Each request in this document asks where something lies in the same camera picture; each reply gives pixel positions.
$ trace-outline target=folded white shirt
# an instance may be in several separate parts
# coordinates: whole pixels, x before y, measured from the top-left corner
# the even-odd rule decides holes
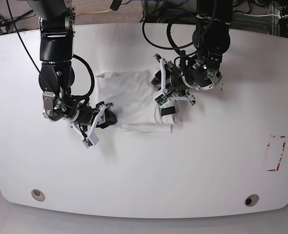
[[[171,133],[173,115],[161,116],[153,99],[157,88],[150,82],[157,70],[123,73],[103,73],[95,77],[98,102],[112,102],[111,111],[117,116],[123,131]]]

